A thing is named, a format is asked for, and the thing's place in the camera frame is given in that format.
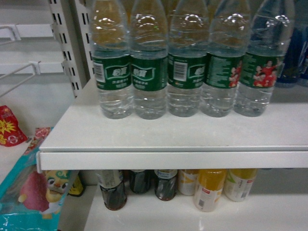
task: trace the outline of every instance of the white wire hook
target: white wire hook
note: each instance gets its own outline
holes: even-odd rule
[[[4,37],[3,36],[0,37],[11,39],[10,41],[1,42],[0,45],[13,43],[16,40],[21,40],[16,25],[2,25],[0,26],[0,30],[5,30],[5,32],[0,33],[0,35],[3,35]]]
[[[10,91],[12,91],[12,90],[14,90],[15,88],[19,87],[20,85],[24,84],[24,83],[27,82],[28,80],[32,79],[34,76],[40,75],[39,63],[40,63],[40,61],[38,61],[38,62],[29,62],[29,64],[27,64],[27,65],[25,65],[25,66],[22,66],[22,67],[20,67],[20,68],[14,70],[14,71],[8,73],[8,74],[5,74],[5,75],[1,76],[1,77],[0,77],[0,80],[1,80],[1,79],[4,79],[4,78],[6,78],[6,77],[8,77],[8,76],[10,76],[10,75],[12,75],[12,74],[15,74],[15,73],[17,73],[17,72],[19,72],[19,71],[21,71],[21,70],[23,70],[23,69],[25,69],[25,68],[27,68],[27,67],[29,67],[29,66],[32,66],[32,67],[33,67],[33,74],[32,74],[31,76],[29,76],[28,78],[26,78],[26,79],[20,81],[19,83],[17,83],[16,85],[14,85],[14,86],[11,87],[10,89],[8,89],[7,91],[5,91],[5,92],[3,92],[2,94],[0,94],[0,97],[6,95],[6,94],[9,93]]]

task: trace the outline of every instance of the plastic water bottle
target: plastic water bottle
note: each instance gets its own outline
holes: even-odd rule
[[[208,10],[209,22],[211,23],[217,7],[219,6],[220,0],[206,0],[205,2]]]
[[[167,18],[160,0],[136,0],[130,18],[135,112],[157,119],[166,112]]]
[[[288,51],[284,58],[284,68],[281,76],[275,84],[279,88],[291,88],[296,85],[300,78],[300,85],[308,86],[308,75],[305,72],[308,66],[308,1],[300,0],[295,4],[295,27],[291,37]]]
[[[299,57],[298,84],[308,87],[308,1],[299,0],[295,5],[295,29],[299,33],[301,55]]]
[[[189,117],[199,110],[208,43],[208,12],[204,0],[181,0],[169,32],[168,110]]]
[[[91,55],[100,106],[111,119],[133,111],[127,16],[119,0],[96,0],[90,24]]]
[[[210,25],[208,71],[200,110],[212,117],[230,113],[250,36],[247,0],[222,0]]]
[[[265,0],[252,22],[252,36],[234,110],[245,116],[261,115],[270,102],[294,28],[293,0]]]

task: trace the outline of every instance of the bottle label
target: bottle label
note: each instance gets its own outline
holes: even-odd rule
[[[233,201],[243,201],[249,194],[255,177],[252,179],[242,179],[228,171],[224,184],[224,192]]]
[[[171,179],[178,173],[176,169],[158,169],[154,170],[154,172],[159,178],[162,179]]]
[[[206,56],[185,58],[168,56],[168,82],[173,87],[195,89],[202,86],[205,77]]]
[[[121,170],[101,170],[96,175],[99,184],[105,189],[114,188],[123,180],[123,172]]]
[[[208,71],[205,74],[205,83],[215,88],[235,88],[241,76],[243,57],[222,57],[208,54]]]
[[[213,211],[220,199],[221,193],[222,189],[218,191],[211,191],[204,188],[201,184],[198,183],[194,195],[194,203],[196,207],[202,211]]]
[[[198,174],[187,174],[179,170],[178,181],[179,191],[187,196],[194,195]]]
[[[143,91],[157,91],[167,85],[167,58],[136,59],[132,57],[134,87]]]
[[[271,88],[283,70],[283,56],[246,53],[240,82],[251,88]]]
[[[119,58],[93,57],[96,84],[102,90],[119,90],[131,84],[129,55]]]

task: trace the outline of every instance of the orange juice bottle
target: orange juice bottle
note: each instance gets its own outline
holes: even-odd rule
[[[187,196],[194,195],[198,169],[182,169],[178,173],[178,190]]]
[[[226,177],[224,192],[233,201],[246,199],[257,176],[257,168],[229,169]]]
[[[222,193],[226,169],[200,169],[196,190],[193,197],[194,204],[203,212],[213,211]]]

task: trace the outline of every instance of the white shelf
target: white shelf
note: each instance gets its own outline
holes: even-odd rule
[[[260,170],[248,198],[233,202],[222,195],[213,212],[204,213],[192,196],[178,193],[168,202],[153,188],[143,195],[127,187],[128,200],[118,211],[105,208],[97,188],[85,231],[303,231],[308,225],[307,169]]]
[[[308,167],[308,92],[276,89],[256,118],[104,117],[95,80],[41,145],[42,169]]]

